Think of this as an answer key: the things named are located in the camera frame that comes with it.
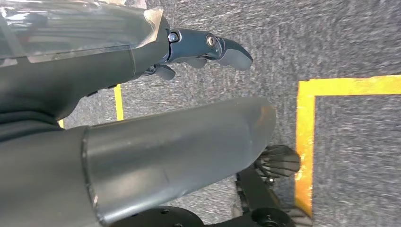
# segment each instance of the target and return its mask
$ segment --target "bolt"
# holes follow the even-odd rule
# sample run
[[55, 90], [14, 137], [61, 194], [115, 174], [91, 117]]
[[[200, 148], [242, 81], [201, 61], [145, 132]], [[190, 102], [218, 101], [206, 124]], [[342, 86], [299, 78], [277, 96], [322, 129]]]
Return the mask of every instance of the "bolt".
[[168, 34], [168, 41], [171, 42], [171, 43], [177, 42], [178, 41], [178, 35], [176, 33]]
[[216, 39], [212, 35], [208, 35], [206, 37], [206, 44], [208, 45], [209, 48], [214, 48], [216, 46]]

